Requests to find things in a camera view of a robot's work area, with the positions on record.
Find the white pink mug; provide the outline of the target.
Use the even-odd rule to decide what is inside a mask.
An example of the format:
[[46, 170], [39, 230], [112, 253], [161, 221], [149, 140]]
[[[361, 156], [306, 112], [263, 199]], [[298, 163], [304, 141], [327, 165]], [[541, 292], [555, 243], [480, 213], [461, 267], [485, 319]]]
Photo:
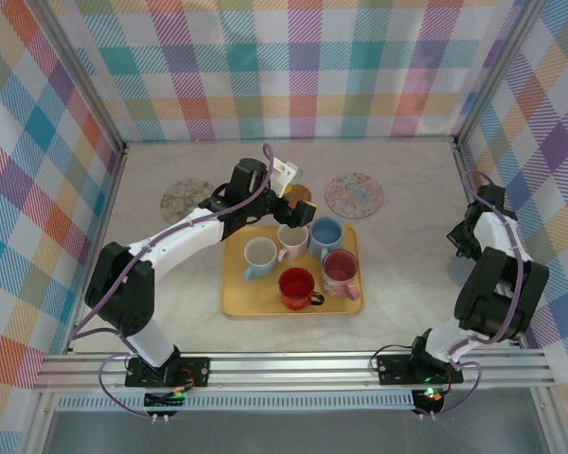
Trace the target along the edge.
[[281, 225], [276, 236], [281, 246], [277, 254], [279, 262], [299, 258], [307, 250], [309, 241], [309, 229], [307, 227], [292, 228]]

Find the pale blue mug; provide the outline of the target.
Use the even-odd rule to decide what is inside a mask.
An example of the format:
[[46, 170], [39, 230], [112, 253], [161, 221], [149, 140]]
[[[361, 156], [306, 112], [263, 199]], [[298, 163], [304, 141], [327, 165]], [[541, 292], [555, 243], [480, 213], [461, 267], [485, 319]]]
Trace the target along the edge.
[[246, 244], [244, 258], [247, 264], [244, 280], [252, 282], [274, 272], [277, 262], [277, 247], [267, 237], [256, 237]]

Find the pink floral mug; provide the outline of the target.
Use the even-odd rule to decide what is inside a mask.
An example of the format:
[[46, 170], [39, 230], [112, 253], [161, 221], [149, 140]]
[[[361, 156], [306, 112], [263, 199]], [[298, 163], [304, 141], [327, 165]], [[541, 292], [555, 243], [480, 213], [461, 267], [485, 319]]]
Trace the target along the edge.
[[350, 251], [339, 249], [326, 254], [322, 261], [322, 289], [327, 296], [358, 301], [361, 296], [356, 277], [359, 263]]

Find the red enamel mug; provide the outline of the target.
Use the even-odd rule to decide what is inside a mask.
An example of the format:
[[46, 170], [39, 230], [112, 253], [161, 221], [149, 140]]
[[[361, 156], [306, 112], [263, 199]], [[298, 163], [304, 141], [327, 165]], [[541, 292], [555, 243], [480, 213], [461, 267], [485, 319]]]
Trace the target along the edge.
[[281, 303], [289, 310], [300, 311], [325, 302], [325, 297], [315, 290], [312, 274], [303, 268], [285, 270], [278, 280], [278, 289]]

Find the grey blue round coaster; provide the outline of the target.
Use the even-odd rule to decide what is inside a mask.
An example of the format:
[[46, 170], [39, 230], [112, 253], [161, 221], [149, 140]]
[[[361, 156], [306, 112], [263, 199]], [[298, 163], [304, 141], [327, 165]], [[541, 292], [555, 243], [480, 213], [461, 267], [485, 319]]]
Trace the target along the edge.
[[447, 273], [452, 282], [462, 288], [473, 269], [473, 262], [465, 257], [453, 256], [447, 265]]

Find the pink floral round coaster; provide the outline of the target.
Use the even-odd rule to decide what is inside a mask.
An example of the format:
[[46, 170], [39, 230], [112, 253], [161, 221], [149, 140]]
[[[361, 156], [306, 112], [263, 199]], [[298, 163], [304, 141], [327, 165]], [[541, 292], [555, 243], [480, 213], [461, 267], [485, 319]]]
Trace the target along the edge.
[[384, 202], [381, 185], [362, 172], [348, 172], [333, 178], [326, 186], [325, 201], [337, 216], [347, 219], [368, 218]]

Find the tulip print round coaster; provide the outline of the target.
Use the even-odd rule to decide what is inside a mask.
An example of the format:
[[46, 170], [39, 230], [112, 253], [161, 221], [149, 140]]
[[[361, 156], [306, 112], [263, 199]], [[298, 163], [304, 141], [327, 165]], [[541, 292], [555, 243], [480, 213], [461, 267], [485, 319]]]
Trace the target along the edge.
[[186, 179], [170, 186], [160, 201], [160, 212], [172, 225], [187, 217], [198, 204], [207, 199], [215, 186], [205, 180]]

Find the yellow rectangular tray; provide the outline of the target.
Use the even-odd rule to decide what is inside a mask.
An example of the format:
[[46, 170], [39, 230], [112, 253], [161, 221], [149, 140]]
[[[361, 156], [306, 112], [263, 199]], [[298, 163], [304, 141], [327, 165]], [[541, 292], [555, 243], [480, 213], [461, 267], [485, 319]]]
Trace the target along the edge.
[[248, 268], [244, 257], [246, 244], [256, 237], [267, 237], [278, 244], [277, 227], [274, 225], [251, 225], [236, 232], [224, 243], [222, 272], [222, 311], [230, 316], [275, 316], [305, 314], [352, 314], [364, 308], [364, 298], [351, 301], [346, 297], [326, 296], [320, 306], [303, 310], [289, 310], [279, 296], [278, 280], [287, 269], [298, 267], [309, 271], [315, 282], [315, 290], [321, 292], [322, 273], [318, 259], [304, 252], [294, 260], [277, 262], [273, 273], [254, 281], [244, 279]]

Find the black controller board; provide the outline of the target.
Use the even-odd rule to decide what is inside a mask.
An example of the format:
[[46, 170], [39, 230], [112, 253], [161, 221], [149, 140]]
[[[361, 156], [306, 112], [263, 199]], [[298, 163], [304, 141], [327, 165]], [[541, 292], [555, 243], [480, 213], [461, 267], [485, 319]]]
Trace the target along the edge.
[[443, 410], [445, 396], [448, 392], [440, 389], [427, 388], [426, 390], [412, 390], [415, 407], [412, 409], [418, 416], [431, 415]]
[[181, 409], [186, 401], [186, 392], [145, 393], [143, 407], [150, 417], [169, 419]]

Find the thin aluminium cross rail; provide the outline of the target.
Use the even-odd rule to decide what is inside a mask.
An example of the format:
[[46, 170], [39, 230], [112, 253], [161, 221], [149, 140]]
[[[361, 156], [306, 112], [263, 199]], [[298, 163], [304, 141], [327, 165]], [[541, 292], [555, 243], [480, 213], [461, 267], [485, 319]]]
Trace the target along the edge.
[[456, 137], [454, 135], [422, 135], [422, 136], [351, 136], [351, 137], [263, 137], [263, 138], [250, 138], [250, 139], [189, 139], [189, 140], [161, 140], [161, 141], [134, 141], [128, 140], [124, 143], [127, 147], [136, 145], [202, 145], [202, 144], [262, 144], [262, 143], [310, 143], [310, 142], [327, 142], [327, 141], [347, 141], [347, 142], [363, 142], [363, 141], [385, 141], [385, 142], [443, 142], [451, 143]]

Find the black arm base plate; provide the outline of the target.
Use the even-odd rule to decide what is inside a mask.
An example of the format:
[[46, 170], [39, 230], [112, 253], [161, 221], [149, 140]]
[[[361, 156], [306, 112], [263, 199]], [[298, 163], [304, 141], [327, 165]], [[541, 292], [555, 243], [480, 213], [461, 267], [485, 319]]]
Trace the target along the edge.
[[141, 358], [130, 359], [126, 366], [124, 386], [127, 388], [177, 388], [186, 385], [206, 387], [210, 374], [210, 358], [175, 357], [156, 368]]
[[449, 385], [461, 384], [464, 377], [449, 363], [438, 359], [414, 358], [409, 354], [377, 356], [381, 385]]

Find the wide aluminium mounting rail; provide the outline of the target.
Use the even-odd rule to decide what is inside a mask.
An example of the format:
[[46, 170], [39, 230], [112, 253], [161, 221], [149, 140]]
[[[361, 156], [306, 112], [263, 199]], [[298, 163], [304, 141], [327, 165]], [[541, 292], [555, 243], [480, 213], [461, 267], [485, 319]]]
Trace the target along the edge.
[[[375, 391], [451, 387], [468, 390], [473, 384], [487, 388], [551, 387], [555, 380], [543, 351], [478, 349], [461, 358], [464, 382], [449, 385], [381, 385], [377, 356], [404, 355], [389, 350], [342, 352], [233, 352], [186, 353], [184, 357], [210, 358], [210, 374], [200, 392]], [[102, 388], [124, 392], [127, 356], [124, 353], [71, 353], [44, 359], [33, 390], [36, 393], [98, 392]]]

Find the aluminium frame post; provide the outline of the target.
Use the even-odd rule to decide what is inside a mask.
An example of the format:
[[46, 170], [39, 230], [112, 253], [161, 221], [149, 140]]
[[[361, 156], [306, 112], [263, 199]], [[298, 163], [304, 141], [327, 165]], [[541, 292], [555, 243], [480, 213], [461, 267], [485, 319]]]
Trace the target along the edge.
[[96, 68], [98, 75], [108, 76], [106, 65], [99, 61], [100, 55], [97, 46], [82, 18], [76, 1], [58, 0], [58, 4], [64, 10], [63, 18], [67, 23], [59, 19], [59, 15], [52, 8], [50, 0], [27, 0], [27, 5], [61, 58], [63, 67], [80, 90], [99, 126], [106, 133], [110, 144], [121, 154], [124, 154], [127, 141], [122, 138], [113, 116], [104, 102], [104, 97], [93, 82], [74, 44], [80, 44], [82, 48], [88, 51], [89, 61]]
[[538, 19], [548, 0], [518, 0], [501, 25], [500, 36], [496, 38], [481, 69], [477, 85], [468, 94], [462, 113], [457, 121], [451, 142], [457, 150], [467, 143], [477, 128], [488, 104], [521, 49], [529, 31]]

